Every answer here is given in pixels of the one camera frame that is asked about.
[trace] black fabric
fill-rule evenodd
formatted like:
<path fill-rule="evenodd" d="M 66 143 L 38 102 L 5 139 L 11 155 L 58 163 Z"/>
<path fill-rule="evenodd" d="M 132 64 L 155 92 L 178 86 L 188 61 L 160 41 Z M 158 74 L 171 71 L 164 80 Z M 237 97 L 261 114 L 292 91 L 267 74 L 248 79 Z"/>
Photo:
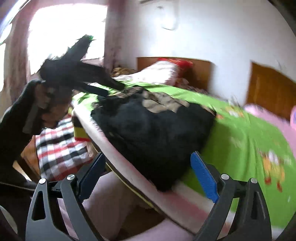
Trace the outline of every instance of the black fabric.
<path fill-rule="evenodd" d="M 216 112 L 186 102 L 175 113 L 170 110 L 173 98 L 162 101 L 153 95 L 142 87 L 126 89 L 100 99 L 91 116 L 112 145 L 158 190 L 166 191 L 188 169 L 191 153 L 205 145 Z M 149 99 L 160 108 L 165 102 L 165 110 L 148 110 L 143 104 Z"/>
<path fill-rule="evenodd" d="M 3 215 L 0 215 L 0 240 L 25 240 L 27 216 L 31 203 L 32 192 L 0 184 L 0 205 L 5 208 L 16 222 L 17 239 L 11 226 Z"/>
<path fill-rule="evenodd" d="M 25 134 L 22 129 L 34 103 L 34 90 L 38 83 L 40 82 L 33 80 L 27 84 L 0 122 L 0 166 L 12 166 L 32 138 L 32 134 Z"/>
<path fill-rule="evenodd" d="M 125 85 L 120 83 L 106 72 L 105 68 L 80 62 L 86 54 L 92 41 L 92 36 L 84 35 L 60 59 L 46 59 L 42 64 L 39 74 L 50 87 L 68 87 L 86 93 L 107 96 L 108 91 L 87 83 L 97 82 L 107 87 L 122 90 Z"/>

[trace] red and white checkered fabric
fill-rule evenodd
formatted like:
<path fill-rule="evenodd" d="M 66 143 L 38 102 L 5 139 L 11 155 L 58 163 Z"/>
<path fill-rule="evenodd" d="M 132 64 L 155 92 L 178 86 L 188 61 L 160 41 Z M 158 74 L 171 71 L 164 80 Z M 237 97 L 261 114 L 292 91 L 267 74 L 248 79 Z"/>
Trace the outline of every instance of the red and white checkered fabric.
<path fill-rule="evenodd" d="M 36 136 L 41 177 L 59 181 L 91 162 L 86 143 L 74 139 L 74 126 L 69 115 L 59 122 L 56 129 L 44 129 Z"/>

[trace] metal screw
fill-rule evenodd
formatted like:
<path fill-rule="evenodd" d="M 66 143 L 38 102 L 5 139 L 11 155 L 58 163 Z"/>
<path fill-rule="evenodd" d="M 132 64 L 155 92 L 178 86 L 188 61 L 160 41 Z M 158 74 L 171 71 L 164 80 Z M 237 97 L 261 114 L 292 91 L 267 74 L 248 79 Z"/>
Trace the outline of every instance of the metal screw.
<path fill-rule="evenodd" d="M 74 174 L 70 174 L 67 176 L 67 180 L 71 181 L 75 178 L 75 175 Z"/>
<path fill-rule="evenodd" d="M 257 183 L 258 181 L 257 181 L 256 178 L 253 178 L 253 177 L 252 177 L 252 178 L 251 178 L 251 182 L 252 182 L 252 183 Z"/>
<path fill-rule="evenodd" d="M 221 178 L 222 178 L 223 180 L 228 180 L 228 179 L 229 179 L 229 176 L 228 176 L 227 174 L 222 174 L 222 175 L 221 175 Z"/>
<path fill-rule="evenodd" d="M 45 178 L 41 178 L 40 180 L 39 180 L 39 183 L 40 184 L 44 184 L 46 182 L 46 179 Z"/>

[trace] bright window light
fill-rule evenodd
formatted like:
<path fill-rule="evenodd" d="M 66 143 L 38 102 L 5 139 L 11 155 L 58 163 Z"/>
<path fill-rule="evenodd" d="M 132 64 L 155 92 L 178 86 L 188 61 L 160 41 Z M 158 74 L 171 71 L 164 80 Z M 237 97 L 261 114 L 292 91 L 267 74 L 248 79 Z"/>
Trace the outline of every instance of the bright window light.
<path fill-rule="evenodd" d="M 4 85 L 4 52 L 6 44 L 0 45 L 0 91 L 3 89 Z"/>
<path fill-rule="evenodd" d="M 39 9 L 34 15 L 28 38 L 31 74 L 37 72 L 50 55 L 62 56 L 85 34 L 92 35 L 86 59 L 104 56 L 107 6 L 63 4 Z"/>
<path fill-rule="evenodd" d="M 5 39 L 7 39 L 8 35 L 10 34 L 12 28 L 12 23 L 9 24 L 3 31 L 1 37 L 0 37 L 0 44 L 2 44 L 4 42 Z"/>

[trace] white pillowcase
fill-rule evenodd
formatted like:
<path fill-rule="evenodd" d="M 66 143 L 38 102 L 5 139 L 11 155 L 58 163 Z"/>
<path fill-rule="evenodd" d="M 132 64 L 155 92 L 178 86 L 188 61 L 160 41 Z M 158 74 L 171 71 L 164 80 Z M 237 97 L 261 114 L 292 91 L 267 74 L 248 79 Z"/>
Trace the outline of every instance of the white pillowcase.
<path fill-rule="evenodd" d="M 178 65 L 169 61 L 157 61 L 142 71 L 133 74 L 133 79 L 138 82 L 174 86 L 178 74 Z"/>

